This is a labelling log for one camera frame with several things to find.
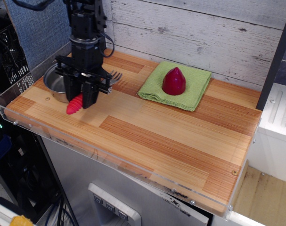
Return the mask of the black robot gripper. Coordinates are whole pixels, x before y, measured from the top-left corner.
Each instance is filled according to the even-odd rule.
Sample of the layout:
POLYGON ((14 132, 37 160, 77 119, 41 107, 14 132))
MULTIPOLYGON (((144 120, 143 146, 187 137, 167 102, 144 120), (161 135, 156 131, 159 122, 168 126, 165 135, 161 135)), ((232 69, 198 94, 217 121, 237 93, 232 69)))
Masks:
MULTIPOLYGON (((105 39, 71 39, 72 41, 72 65, 77 68, 89 69, 103 64, 103 59, 107 57, 104 53, 106 49, 105 39)), ((98 98, 98 86, 95 83, 84 82, 80 75, 64 75, 64 86, 66 98, 71 101, 80 94, 82 90, 82 107, 87 109, 96 103, 98 98)))

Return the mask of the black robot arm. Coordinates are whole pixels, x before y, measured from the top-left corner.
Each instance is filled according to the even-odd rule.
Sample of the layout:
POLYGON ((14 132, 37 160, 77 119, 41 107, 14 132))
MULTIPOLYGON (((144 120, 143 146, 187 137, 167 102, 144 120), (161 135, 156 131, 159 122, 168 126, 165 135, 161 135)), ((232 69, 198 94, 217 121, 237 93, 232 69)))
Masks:
POLYGON ((100 0, 66 1, 71 26, 71 57, 56 56, 56 73, 64 78, 66 98, 82 94, 84 109, 95 104, 99 92, 111 91, 112 75, 102 67, 106 57, 107 17, 100 0))

